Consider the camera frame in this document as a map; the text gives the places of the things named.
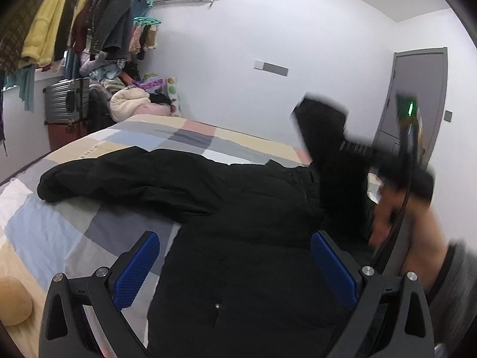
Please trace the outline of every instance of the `plaid scarf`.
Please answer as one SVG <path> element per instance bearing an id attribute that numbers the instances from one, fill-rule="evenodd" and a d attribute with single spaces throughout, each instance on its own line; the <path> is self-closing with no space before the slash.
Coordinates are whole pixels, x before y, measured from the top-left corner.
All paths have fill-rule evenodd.
<path id="1" fill-rule="evenodd" d="M 12 15 L 0 41 L 0 69 L 14 74 L 21 58 L 23 43 L 43 0 L 27 0 Z"/>

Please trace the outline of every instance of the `yellow fleece jacket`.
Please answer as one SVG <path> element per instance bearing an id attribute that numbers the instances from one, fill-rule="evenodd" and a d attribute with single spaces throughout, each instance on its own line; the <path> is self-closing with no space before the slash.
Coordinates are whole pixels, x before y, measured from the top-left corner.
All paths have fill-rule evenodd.
<path id="1" fill-rule="evenodd" d="M 23 43 L 19 67 L 52 62 L 56 35 L 66 0 L 44 0 Z"/>

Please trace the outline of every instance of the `beige pillow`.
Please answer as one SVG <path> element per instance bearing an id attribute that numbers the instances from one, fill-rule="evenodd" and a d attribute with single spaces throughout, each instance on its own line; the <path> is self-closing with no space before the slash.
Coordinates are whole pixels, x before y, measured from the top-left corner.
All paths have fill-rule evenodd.
<path id="1" fill-rule="evenodd" d="M 0 277 L 0 320 L 17 325 L 32 314 L 32 298 L 23 284 L 13 277 Z"/>

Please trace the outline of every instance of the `white fluffy blanket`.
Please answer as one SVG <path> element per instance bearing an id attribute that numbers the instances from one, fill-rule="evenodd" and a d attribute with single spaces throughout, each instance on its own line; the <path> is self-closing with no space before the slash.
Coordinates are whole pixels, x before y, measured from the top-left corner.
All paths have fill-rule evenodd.
<path id="1" fill-rule="evenodd" d="M 133 115 L 141 106 L 150 104 L 149 93 L 138 87 L 127 87 L 119 90 L 109 101 L 111 117 L 117 123 Z"/>

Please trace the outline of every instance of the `checkered quilt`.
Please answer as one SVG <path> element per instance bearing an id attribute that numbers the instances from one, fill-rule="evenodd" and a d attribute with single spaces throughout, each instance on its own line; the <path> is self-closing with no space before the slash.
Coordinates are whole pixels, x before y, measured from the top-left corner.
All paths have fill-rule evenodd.
<path id="1" fill-rule="evenodd" d="M 55 165 L 97 158 L 129 146 L 193 152 L 228 164 L 264 164 L 270 159 L 288 167 L 309 164 L 303 150 L 282 143 L 178 117 L 136 115 L 52 152 L 0 187 L 0 276 L 19 279 L 34 304 L 29 319 L 8 327 L 26 357 L 38 356 L 42 310 L 54 274 L 62 271 L 76 278 L 111 266 L 144 231 L 151 230 L 160 238 L 160 255 L 133 305 L 123 310 L 138 338 L 147 344 L 147 310 L 179 225 L 156 211 L 125 209 L 80 197 L 47 204 L 36 194 L 40 176 Z M 87 316 L 99 345 L 110 351 L 92 309 Z"/>

